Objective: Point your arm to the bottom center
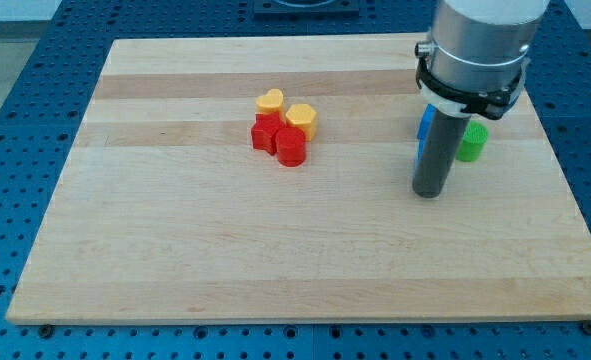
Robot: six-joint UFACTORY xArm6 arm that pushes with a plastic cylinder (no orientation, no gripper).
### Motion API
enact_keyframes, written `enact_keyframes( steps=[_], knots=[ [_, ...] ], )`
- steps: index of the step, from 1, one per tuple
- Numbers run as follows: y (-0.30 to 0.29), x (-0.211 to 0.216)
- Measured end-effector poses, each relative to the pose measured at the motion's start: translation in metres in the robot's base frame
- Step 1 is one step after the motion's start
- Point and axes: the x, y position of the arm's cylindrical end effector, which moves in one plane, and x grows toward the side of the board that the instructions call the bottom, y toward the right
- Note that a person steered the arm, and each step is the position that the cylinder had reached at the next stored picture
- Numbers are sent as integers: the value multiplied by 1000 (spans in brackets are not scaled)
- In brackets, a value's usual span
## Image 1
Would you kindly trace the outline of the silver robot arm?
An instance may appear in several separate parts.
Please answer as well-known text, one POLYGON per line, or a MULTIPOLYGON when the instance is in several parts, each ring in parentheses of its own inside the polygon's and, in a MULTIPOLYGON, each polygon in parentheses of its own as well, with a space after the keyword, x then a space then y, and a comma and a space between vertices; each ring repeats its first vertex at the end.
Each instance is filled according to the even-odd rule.
POLYGON ((441 0, 430 39, 429 72, 465 92, 509 85, 521 65, 549 0, 441 0))

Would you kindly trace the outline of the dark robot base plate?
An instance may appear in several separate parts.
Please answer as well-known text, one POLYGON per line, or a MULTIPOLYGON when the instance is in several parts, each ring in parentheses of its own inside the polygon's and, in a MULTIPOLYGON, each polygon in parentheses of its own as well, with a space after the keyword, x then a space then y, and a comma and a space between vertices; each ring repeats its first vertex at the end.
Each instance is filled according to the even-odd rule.
POLYGON ((359 0, 252 0, 255 17, 357 15, 359 0))

